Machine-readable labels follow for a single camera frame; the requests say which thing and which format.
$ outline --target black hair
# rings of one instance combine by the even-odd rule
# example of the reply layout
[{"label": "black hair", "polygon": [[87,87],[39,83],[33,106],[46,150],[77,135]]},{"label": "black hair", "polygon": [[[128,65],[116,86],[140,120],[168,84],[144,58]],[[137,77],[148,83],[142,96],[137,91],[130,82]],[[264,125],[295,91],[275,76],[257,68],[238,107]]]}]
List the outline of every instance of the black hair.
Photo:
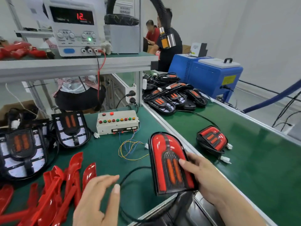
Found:
[{"label": "black hair", "polygon": [[146,25],[152,25],[152,26],[154,26],[155,28],[157,27],[156,25],[153,24],[153,20],[148,20],[148,21],[146,22]]},{"label": "black hair", "polygon": [[172,19],[172,11],[171,11],[171,8],[166,8],[166,12],[170,15],[170,18]]}]

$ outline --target man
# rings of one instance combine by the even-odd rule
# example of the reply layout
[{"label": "man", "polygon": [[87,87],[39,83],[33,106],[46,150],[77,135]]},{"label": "man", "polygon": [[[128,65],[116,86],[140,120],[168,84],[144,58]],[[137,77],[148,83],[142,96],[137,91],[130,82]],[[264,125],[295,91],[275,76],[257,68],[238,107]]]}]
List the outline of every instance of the man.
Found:
[{"label": "man", "polygon": [[[167,8],[166,11],[170,15],[170,18],[172,19],[171,9]],[[160,28],[161,27],[161,22],[160,22],[159,16],[158,16],[157,20],[158,20],[158,28]],[[180,38],[180,35],[173,28],[170,28],[170,29],[171,29],[171,32],[173,33],[174,37],[175,37],[176,46],[171,47],[171,48],[163,49],[162,42],[161,42],[161,39],[159,37],[158,41],[156,42],[156,44],[152,47],[152,49],[149,52],[151,54],[156,54],[156,52],[159,49],[161,50],[160,60],[159,60],[159,65],[158,65],[158,71],[162,71],[162,72],[168,72],[174,55],[175,54],[182,54],[182,52],[183,52],[182,40]]]}]

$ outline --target black t-shirt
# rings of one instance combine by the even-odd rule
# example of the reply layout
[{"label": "black t-shirt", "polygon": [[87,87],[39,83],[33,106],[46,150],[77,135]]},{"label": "black t-shirt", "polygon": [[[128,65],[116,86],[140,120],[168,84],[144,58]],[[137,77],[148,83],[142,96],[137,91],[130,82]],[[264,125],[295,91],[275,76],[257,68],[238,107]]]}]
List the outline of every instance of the black t-shirt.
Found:
[{"label": "black t-shirt", "polygon": [[158,41],[156,44],[161,49],[158,71],[168,72],[168,69],[170,67],[170,64],[172,62],[174,55],[182,54],[182,52],[183,52],[183,45],[182,45],[182,40],[181,40],[180,35],[173,28],[170,28],[170,29],[175,37],[176,46],[174,46],[172,48],[163,49],[161,39],[160,39],[160,37],[158,38]]}]

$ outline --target blue machine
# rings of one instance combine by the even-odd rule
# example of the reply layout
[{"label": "blue machine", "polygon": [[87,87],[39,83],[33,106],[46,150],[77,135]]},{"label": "blue machine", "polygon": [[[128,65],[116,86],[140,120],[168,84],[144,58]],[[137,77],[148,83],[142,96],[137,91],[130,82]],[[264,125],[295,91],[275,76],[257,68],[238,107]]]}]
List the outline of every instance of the blue machine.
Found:
[{"label": "blue machine", "polygon": [[181,81],[193,85],[216,99],[222,96],[228,102],[232,91],[240,78],[243,68],[232,59],[206,57],[188,57],[175,55],[169,72],[175,72]]}]

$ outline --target fingernail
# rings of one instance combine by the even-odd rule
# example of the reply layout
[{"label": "fingernail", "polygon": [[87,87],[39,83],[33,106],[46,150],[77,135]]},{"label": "fingernail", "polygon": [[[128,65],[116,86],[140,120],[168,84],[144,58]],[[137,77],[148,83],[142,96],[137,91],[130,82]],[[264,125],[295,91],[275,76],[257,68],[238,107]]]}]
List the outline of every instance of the fingernail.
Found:
[{"label": "fingernail", "polygon": [[185,163],[185,160],[183,160],[183,159],[179,159],[179,164],[180,164],[181,166],[183,166],[183,165],[184,165],[184,163]]},{"label": "fingernail", "polygon": [[115,186],[114,186],[114,193],[115,194],[119,194],[120,193],[120,185],[119,184],[115,184]]}]

